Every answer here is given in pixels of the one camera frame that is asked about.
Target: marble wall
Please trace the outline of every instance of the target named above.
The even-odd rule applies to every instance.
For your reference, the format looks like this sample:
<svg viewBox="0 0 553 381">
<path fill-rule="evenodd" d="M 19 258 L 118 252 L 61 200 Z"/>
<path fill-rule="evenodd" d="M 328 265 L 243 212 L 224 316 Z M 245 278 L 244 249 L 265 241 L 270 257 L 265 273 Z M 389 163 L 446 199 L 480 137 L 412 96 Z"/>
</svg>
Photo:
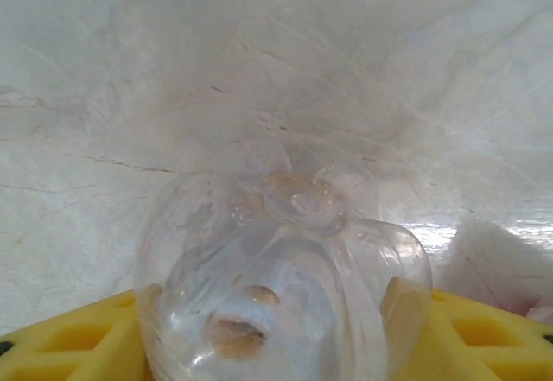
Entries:
<svg viewBox="0 0 553 381">
<path fill-rule="evenodd" d="M 0 333 L 128 289 L 160 187 L 243 135 L 373 172 L 446 289 L 552 287 L 553 0 L 0 5 Z"/>
</svg>

